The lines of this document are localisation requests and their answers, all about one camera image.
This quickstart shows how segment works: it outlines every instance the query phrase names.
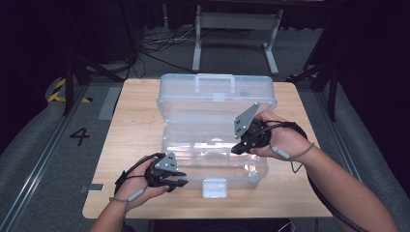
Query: forearm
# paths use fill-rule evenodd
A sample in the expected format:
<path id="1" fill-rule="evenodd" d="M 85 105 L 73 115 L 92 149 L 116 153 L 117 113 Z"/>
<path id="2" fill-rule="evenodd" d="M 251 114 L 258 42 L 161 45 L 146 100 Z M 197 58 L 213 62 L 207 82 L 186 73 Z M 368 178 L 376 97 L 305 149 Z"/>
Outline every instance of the forearm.
<path id="1" fill-rule="evenodd" d="M 313 148 L 301 162 L 317 188 L 342 215 L 367 231 L 397 231 L 377 196 L 320 149 Z"/>
<path id="2" fill-rule="evenodd" d="M 127 204 L 124 202 L 111 201 L 100 214 L 90 231 L 121 231 Z"/>

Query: plastic box lid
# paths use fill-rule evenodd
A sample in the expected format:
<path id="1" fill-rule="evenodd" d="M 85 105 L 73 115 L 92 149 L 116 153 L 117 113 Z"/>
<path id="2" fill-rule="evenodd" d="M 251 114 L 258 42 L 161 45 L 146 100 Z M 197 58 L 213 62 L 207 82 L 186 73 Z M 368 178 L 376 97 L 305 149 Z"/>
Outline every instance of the plastic box lid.
<path id="1" fill-rule="evenodd" d="M 175 153 L 187 173 L 185 188 L 226 180 L 229 189 L 257 186 L 268 171 L 266 158 L 231 154 L 234 118 L 260 103 L 258 112 L 277 106 L 272 78 L 227 74 L 166 74 L 161 77 L 158 108 L 167 126 L 162 151 Z"/>

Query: person's left hand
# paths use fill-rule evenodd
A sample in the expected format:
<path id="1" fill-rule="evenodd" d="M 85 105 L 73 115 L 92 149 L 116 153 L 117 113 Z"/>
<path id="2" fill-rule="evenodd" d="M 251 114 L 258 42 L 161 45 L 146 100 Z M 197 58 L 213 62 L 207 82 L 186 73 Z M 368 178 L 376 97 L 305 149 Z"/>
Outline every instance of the person's left hand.
<path id="1" fill-rule="evenodd" d="M 145 181 L 145 170 L 151 165 L 151 162 L 154 161 L 155 158 L 148 159 L 145 162 L 141 163 L 139 166 L 136 167 L 130 174 L 130 176 L 141 176 L 141 177 L 134 177 L 134 178 L 129 178 L 126 180 L 123 185 L 118 189 L 117 193 L 115 194 L 115 198 L 121 199 L 121 200 L 127 200 L 130 196 L 135 194 L 141 189 L 144 189 L 147 187 L 148 183 Z M 149 199 L 162 195 L 166 191 L 168 191 L 167 186 L 164 187 L 157 187 L 157 188 L 150 188 L 147 187 L 142 194 L 140 194 L 138 197 L 136 197 L 133 201 L 131 201 L 128 206 L 126 211 L 128 212 L 129 210 L 136 208 L 145 202 L 147 202 Z"/>

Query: human arm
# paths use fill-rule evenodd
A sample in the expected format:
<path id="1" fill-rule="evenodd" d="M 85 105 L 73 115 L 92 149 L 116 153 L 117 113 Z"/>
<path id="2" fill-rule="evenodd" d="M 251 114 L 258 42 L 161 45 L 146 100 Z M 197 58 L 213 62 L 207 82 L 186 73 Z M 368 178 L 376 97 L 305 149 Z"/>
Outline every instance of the human arm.
<path id="1" fill-rule="evenodd" d="M 106 205 L 106 207 L 104 208 L 100 216 L 97 218 L 97 221 L 94 223 L 90 231 L 121 231 L 126 213 L 129 210 L 144 204 L 146 201 L 153 197 L 164 194 L 168 190 L 168 187 L 147 187 L 147 183 L 143 176 L 145 174 L 145 170 L 150 166 L 152 161 L 153 159 L 149 159 L 141 163 L 139 166 L 136 167 L 136 169 L 134 169 L 130 173 L 129 176 L 142 177 L 129 178 L 126 182 L 124 182 L 124 184 L 118 189 L 118 191 L 114 195 L 114 198 L 117 200 L 111 200 Z M 145 190 L 133 201 L 118 201 L 129 199 L 130 196 L 140 191 L 141 189 Z"/>
<path id="2" fill-rule="evenodd" d="M 269 121 L 285 121 L 268 111 L 259 113 L 256 118 L 268 122 L 268 126 L 275 124 Z M 273 152 L 272 147 L 278 147 L 291 158 L 295 158 L 310 146 L 311 143 L 296 131 L 275 128 L 271 130 L 270 145 L 250 151 L 261 157 L 285 160 Z M 377 196 L 319 148 L 313 146 L 304 155 L 293 160 L 305 166 L 314 185 L 346 218 L 367 231 L 398 231 L 392 216 Z M 352 231 L 344 223 L 340 223 L 340 227 L 343 231 Z"/>

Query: dark background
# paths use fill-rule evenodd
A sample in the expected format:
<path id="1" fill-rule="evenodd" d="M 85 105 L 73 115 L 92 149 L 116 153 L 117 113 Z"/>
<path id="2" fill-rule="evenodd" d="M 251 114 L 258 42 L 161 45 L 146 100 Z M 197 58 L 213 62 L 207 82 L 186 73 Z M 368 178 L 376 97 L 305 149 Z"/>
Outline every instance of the dark background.
<path id="1" fill-rule="evenodd" d="M 326 27 L 311 64 L 337 58 L 341 85 L 409 195 L 410 8 L 400 1 L 360 3 L 359 10 L 334 14 L 330 21 L 329 12 L 285 11 L 281 26 Z M 135 37 L 142 25 L 162 26 L 160 5 L 125 1 L 123 6 L 135 23 Z M 168 12 L 170 27 L 193 21 L 192 6 L 170 6 Z M 3 0 L 0 15 L 1 154 L 46 107 L 45 90 L 61 75 L 70 54 L 102 64 L 126 59 L 131 50 L 116 1 Z"/>

